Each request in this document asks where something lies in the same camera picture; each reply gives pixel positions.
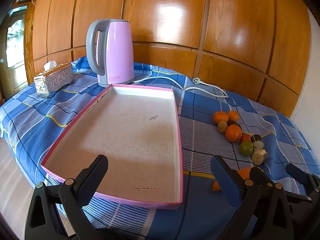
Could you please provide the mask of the green tomato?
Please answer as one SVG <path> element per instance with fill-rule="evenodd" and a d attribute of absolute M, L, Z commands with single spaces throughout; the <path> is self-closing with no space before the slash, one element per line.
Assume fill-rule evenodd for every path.
<path fill-rule="evenodd" d="M 239 152 L 243 156 L 251 156 L 254 153 L 253 143 L 249 140 L 243 141 L 239 146 Z"/>

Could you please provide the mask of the red tomato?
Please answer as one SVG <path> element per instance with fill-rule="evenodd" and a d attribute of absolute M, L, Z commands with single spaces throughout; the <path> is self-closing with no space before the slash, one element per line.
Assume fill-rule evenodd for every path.
<path fill-rule="evenodd" d="M 248 134 L 243 134 L 239 139 L 239 144 L 241 145 L 244 141 L 250 141 L 251 136 Z"/>

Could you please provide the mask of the large orange mandarin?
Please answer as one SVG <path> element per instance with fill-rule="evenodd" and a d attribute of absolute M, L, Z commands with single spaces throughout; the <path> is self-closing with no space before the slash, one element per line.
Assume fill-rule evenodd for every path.
<path fill-rule="evenodd" d="M 238 125 L 230 125 L 225 131 L 225 138 L 229 142 L 237 142 L 242 136 L 242 129 Z"/>

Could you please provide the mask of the dark purple passion fruit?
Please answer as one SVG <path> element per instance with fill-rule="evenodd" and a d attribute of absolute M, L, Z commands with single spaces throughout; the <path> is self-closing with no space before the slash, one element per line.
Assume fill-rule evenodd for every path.
<path fill-rule="evenodd" d="M 229 120 L 229 121 L 227 122 L 227 125 L 228 125 L 228 126 L 237 125 L 237 126 L 239 126 L 239 127 L 241 128 L 241 126 L 240 126 L 236 121 L 233 121 L 233 120 Z"/>

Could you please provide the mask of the small yellow-green fruit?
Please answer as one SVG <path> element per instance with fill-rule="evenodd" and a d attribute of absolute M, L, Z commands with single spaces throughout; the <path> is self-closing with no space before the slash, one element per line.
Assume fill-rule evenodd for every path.
<path fill-rule="evenodd" d="M 217 124 L 217 130 L 219 133 L 225 133 L 226 129 L 228 128 L 228 124 L 226 121 L 221 120 L 218 124 Z"/>

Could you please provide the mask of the small orange mandarin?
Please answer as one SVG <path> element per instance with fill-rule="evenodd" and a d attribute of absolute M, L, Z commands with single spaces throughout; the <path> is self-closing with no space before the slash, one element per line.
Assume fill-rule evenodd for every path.
<path fill-rule="evenodd" d="M 231 110 L 228 112 L 228 120 L 238 122 L 240 119 L 240 115 L 237 111 Z"/>

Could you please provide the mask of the orange mandarin with stem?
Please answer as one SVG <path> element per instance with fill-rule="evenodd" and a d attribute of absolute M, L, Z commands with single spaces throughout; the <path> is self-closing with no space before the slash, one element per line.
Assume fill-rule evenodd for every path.
<path fill-rule="evenodd" d="M 213 122 L 215 124 L 218 124 L 221 121 L 228 122 L 229 116 L 226 112 L 223 111 L 217 111 L 213 114 Z"/>

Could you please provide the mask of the blue plaid tablecloth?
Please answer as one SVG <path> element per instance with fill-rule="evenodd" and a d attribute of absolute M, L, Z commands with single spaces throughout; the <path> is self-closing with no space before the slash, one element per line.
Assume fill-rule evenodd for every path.
<path fill-rule="evenodd" d="M 24 226 L 34 186 L 55 184 L 40 163 L 54 140 L 96 95 L 101 92 L 97 76 L 89 72 L 85 58 L 73 63 L 73 84 L 44 99 L 34 86 L 25 87 L 1 107 L 1 214 L 18 238 Z M 220 98 L 217 89 L 200 86 L 183 74 L 158 66 L 136 63 L 140 85 L 170 88 L 175 93 L 180 119 L 184 173 L 184 201 L 177 210 L 149 210 L 93 198 L 84 207 L 98 228 L 113 228 L 134 239 L 214 239 L 235 209 L 220 192 L 213 192 L 210 170 L 213 156 L 220 155 L 232 169 L 252 165 L 213 125 L 217 111 L 237 111 L 246 134 L 259 134 L 268 158 L 262 170 L 286 191 L 305 190 L 285 171 L 293 163 L 305 172 L 319 174 L 319 158 L 292 121 L 236 93 Z"/>

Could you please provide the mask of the pink shallow tray box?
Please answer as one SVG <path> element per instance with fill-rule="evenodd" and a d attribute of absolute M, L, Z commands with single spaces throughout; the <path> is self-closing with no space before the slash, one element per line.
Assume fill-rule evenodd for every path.
<path fill-rule="evenodd" d="M 178 208 L 183 165 L 173 90 L 108 86 L 63 130 L 41 166 L 62 182 L 101 154 L 108 159 L 108 171 L 97 197 L 152 209 Z"/>

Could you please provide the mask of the silver ornate tissue box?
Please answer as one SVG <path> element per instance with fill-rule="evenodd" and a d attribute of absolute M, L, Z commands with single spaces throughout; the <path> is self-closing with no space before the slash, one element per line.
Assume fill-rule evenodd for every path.
<path fill-rule="evenodd" d="M 54 96 L 61 88 L 74 80 L 71 63 L 59 64 L 34 76 L 37 94 L 43 98 Z"/>

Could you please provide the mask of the wooden door with glass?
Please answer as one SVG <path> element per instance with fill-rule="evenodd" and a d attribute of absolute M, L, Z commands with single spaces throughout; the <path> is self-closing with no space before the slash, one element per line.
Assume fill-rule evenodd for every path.
<path fill-rule="evenodd" d="M 1 94 L 4 100 L 28 85 L 24 59 L 26 6 L 11 9 L 1 24 Z"/>

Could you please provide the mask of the pink electric kettle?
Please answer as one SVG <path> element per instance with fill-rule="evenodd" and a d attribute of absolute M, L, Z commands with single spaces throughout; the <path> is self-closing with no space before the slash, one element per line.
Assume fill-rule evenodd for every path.
<path fill-rule="evenodd" d="M 129 21 L 112 18 L 94 21 L 87 31 L 86 55 L 101 87 L 131 83 L 135 74 Z"/>

